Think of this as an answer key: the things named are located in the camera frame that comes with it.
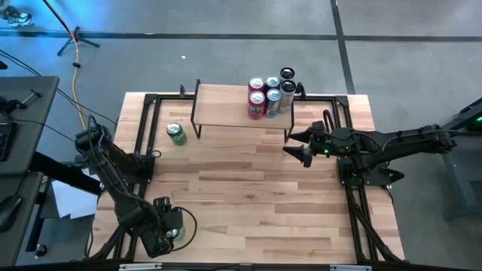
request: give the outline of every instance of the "green soda can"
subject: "green soda can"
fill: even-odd
[[[188,141],[186,133],[179,123],[169,123],[166,128],[167,134],[176,145],[184,145]]]

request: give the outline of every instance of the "concrete floor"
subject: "concrete floor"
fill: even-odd
[[[70,26],[79,25],[88,32],[336,34],[329,0],[52,4]],[[62,30],[41,2],[14,0],[13,5],[34,14],[35,27],[26,31]],[[477,0],[339,0],[338,7],[345,35],[482,35],[478,16],[482,2]],[[0,31],[12,30],[0,25]],[[276,73],[283,66],[295,69],[309,93],[346,93],[337,41],[93,41],[101,47],[80,46],[79,99],[113,120],[127,91],[178,91],[179,84],[192,90],[198,78],[213,84],[245,84],[252,75]],[[64,38],[0,37],[0,49],[43,75],[59,76],[59,87],[70,93],[75,52],[71,46],[56,56],[64,42]],[[346,48],[355,91],[369,95],[379,131],[445,123],[482,94],[480,43],[349,41]],[[2,75],[29,73],[11,65]],[[81,130],[75,109],[61,96],[55,98],[47,124],[68,136]],[[76,154],[71,142],[48,129],[38,150],[56,160],[71,160]],[[442,211],[458,204],[441,157],[420,154],[395,161],[392,167],[406,174],[393,185],[406,258],[414,263],[482,269],[480,219],[446,222],[441,217]],[[80,259],[90,222],[91,218],[49,221],[41,236],[49,253],[38,260],[23,253],[18,264]]]

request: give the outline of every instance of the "desk clamp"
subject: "desk clamp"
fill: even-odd
[[[42,95],[35,90],[30,90],[32,94],[28,96],[26,99],[24,99],[22,102],[16,99],[12,99],[7,102],[3,97],[0,97],[0,112],[10,118],[10,113],[14,111],[15,109],[26,109],[27,105],[26,103],[32,100],[34,97],[42,97]]]

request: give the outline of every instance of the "wood grain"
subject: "wood grain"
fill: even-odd
[[[133,150],[143,99],[144,93],[126,94],[115,136],[125,151]],[[374,129],[367,96],[349,96],[349,103],[355,128]],[[206,126],[198,140],[190,122],[191,106],[189,101],[161,105],[154,149],[163,155],[156,160],[145,198],[170,196],[174,205],[191,210],[199,223],[198,234],[186,249],[154,259],[138,242],[137,261],[355,263],[346,195],[334,158],[315,157],[312,167],[305,169],[283,153],[282,131],[274,129]],[[325,109],[330,109],[328,103],[296,102],[294,131],[322,119]],[[170,121],[183,125],[186,145],[170,141],[165,132]],[[290,140],[287,145],[300,142]],[[375,229],[403,258],[389,195],[379,187],[367,187],[367,197]],[[117,226],[113,208],[110,196],[102,196],[92,254]],[[193,226],[185,215],[185,235],[177,246],[191,237]],[[368,255],[363,230],[361,240]]]
[[[248,85],[201,84],[197,91],[194,123],[202,125],[289,129],[290,112],[274,118],[252,120],[248,116]]]

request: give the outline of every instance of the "white paper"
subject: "white paper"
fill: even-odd
[[[82,169],[88,175],[88,169]],[[97,175],[88,175],[99,181]],[[93,215],[97,210],[97,195],[71,187],[61,181],[52,182],[53,193],[57,205],[57,211],[61,218],[70,215],[71,219]]]

